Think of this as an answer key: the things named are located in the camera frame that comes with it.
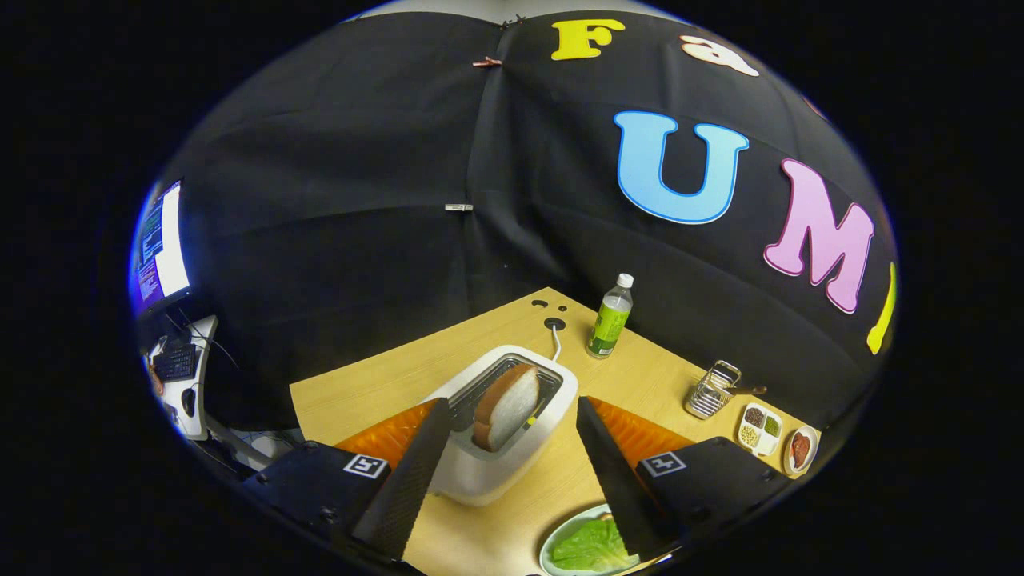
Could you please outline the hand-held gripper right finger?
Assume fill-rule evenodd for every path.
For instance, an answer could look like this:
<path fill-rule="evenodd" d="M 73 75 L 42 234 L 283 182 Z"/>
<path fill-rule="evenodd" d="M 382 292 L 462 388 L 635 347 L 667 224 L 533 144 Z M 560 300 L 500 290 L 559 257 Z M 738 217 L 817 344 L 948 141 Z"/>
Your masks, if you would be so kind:
<path fill-rule="evenodd" d="M 575 427 L 626 550 L 697 550 L 767 510 L 791 480 L 728 438 L 699 442 L 591 396 Z"/>

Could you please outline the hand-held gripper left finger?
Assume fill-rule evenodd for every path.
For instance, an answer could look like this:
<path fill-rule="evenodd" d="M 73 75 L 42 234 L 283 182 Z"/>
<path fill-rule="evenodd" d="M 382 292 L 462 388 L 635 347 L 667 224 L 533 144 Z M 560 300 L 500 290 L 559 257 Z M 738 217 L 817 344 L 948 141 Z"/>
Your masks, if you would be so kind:
<path fill-rule="evenodd" d="M 304 442 L 244 492 L 332 550 L 399 562 L 450 431 L 446 398 L 431 398 L 333 446 Z"/>

